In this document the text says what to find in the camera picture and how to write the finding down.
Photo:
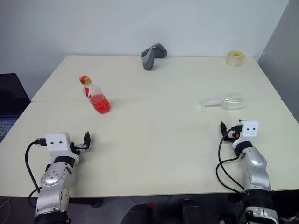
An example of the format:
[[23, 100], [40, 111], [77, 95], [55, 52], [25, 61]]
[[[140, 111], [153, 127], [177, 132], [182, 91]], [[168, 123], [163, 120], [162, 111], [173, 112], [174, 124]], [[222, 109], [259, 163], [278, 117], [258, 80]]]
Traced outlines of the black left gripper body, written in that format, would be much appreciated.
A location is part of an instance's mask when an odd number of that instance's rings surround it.
[[80, 144], [75, 145], [74, 142], [71, 142], [71, 151], [75, 154], [81, 154], [82, 150], [87, 150], [87, 145]]

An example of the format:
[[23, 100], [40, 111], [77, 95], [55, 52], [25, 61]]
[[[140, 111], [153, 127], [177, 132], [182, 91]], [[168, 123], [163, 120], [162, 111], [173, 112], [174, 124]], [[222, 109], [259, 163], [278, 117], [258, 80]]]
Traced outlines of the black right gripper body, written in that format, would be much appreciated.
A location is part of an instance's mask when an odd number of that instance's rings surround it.
[[241, 132], [242, 132], [242, 125], [237, 125], [230, 128], [225, 132], [226, 134], [225, 141], [236, 141], [240, 137]]

